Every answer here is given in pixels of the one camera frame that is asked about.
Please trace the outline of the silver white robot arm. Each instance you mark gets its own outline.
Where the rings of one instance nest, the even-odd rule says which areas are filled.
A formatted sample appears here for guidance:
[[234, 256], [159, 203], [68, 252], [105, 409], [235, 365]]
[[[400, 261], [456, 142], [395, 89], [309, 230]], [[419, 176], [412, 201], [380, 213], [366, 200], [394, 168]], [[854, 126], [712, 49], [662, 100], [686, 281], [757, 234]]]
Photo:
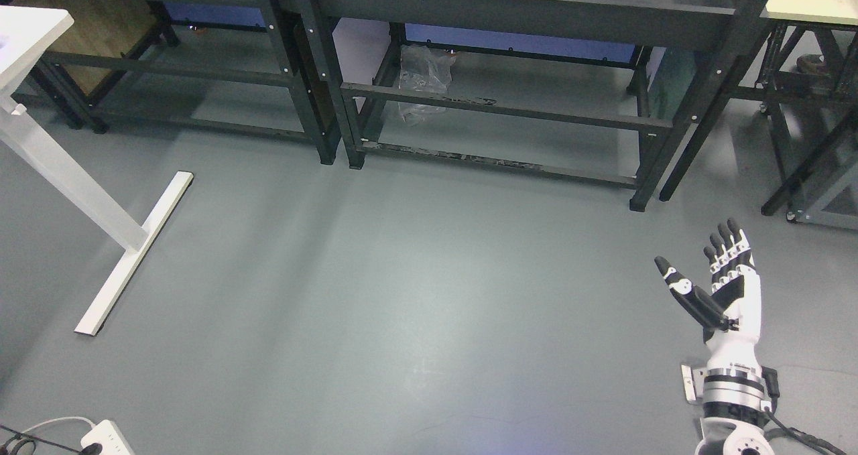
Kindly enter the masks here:
[[777, 370], [763, 366], [754, 375], [744, 369], [680, 368], [686, 402], [704, 412], [696, 454], [775, 453], [764, 428], [780, 397]]

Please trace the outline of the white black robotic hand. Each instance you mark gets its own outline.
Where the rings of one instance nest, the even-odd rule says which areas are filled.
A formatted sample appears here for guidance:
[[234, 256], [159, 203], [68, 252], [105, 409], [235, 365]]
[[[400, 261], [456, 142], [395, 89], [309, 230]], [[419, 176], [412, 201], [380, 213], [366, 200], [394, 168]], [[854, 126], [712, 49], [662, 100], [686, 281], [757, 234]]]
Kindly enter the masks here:
[[762, 281], [744, 229], [729, 218], [712, 233], [704, 255], [711, 289], [704, 290], [664, 257], [654, 260], [671, 296], [702, 326], [710, 351], [707, 369], [741, 369], [760, 375], [755, 347], [762, 329]]

